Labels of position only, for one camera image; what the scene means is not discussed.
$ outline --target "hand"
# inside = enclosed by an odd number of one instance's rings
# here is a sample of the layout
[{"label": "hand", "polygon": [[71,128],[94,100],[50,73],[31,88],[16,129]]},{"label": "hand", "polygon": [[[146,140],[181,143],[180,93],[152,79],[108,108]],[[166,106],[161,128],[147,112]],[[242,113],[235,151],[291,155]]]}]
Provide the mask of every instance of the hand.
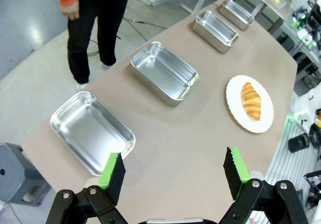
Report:
[{"label": "hand", "polygon": [[79,18],[79,1],[76,1],[70,6],[60,7],[61,13],[70,20]]}]

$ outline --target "screw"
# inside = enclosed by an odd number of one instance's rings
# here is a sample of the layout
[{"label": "screw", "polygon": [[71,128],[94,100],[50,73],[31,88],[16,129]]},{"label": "screw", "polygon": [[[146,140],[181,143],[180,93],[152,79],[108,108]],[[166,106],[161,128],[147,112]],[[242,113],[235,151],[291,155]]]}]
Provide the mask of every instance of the screw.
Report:
[{"label": "screw", "polygon": [[240,218],[239,214],[236,214],[236,213],[233,214],[233,219],[234,219],[234,220],[237,220],[238,218]]},{"label": "screw", "polygon": [[260,183],[259,183],[258,181],[256,181],[256,180],[254,180],[254,181],[252,182],[252,186],[255,187],[255,188],[257,188],[257,187],[260,186]]},{"label": "screw", "polygon": [[285,183],[281,183],[281,184],[280,184],[280,187],[281,187],[282,190],[287,189],[287,185],[286,185]]},{"label": "screw", "polygon": [[67,199],[69,197],[68,193],[64,193],[64,195],[62,196],[64,199]]},{"label": "screw", "polygon": [[89,193],[92,194],[92,195],[96,194],[96,192],[97,192],[97,191],[96,191],[95,188],[92,188],[92,189],[89,191]]}]

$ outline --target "croissant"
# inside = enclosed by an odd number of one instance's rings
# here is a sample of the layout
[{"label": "croissant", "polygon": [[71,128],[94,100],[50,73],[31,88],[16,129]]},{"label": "croissant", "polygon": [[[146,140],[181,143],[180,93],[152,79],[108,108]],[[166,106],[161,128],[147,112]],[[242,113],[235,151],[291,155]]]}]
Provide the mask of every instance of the croissant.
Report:
[{"label": "croissant", "polygon": [[261,98],[252,87],[251,83],[247,82],[241,92],[242,104],[247,115],[255,121],[261,118]]}]

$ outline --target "gray floor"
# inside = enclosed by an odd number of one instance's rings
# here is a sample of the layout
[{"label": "gray floor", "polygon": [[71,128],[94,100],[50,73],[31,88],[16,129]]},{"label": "gray floor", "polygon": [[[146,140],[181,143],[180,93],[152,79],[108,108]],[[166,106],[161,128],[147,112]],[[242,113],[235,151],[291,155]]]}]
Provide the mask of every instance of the gray floor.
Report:
[{"label": "gray floor", "polygon": [[0,80],[66,30],[66,22],[58,0],[0,0]]}]

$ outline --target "person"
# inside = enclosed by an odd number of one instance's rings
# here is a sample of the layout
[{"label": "person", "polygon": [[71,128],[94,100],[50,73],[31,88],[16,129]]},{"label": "person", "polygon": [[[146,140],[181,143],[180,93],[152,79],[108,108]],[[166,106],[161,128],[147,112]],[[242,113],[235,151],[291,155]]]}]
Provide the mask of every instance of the person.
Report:
[{"label": "person", "polygon": [[60,0],[60,9],[68,18],[68,63],[78,90],[89,82],[87,48],[95,18],[98,17],[100,61],[108,68],[115,64],[118,28],[128,0]]}]

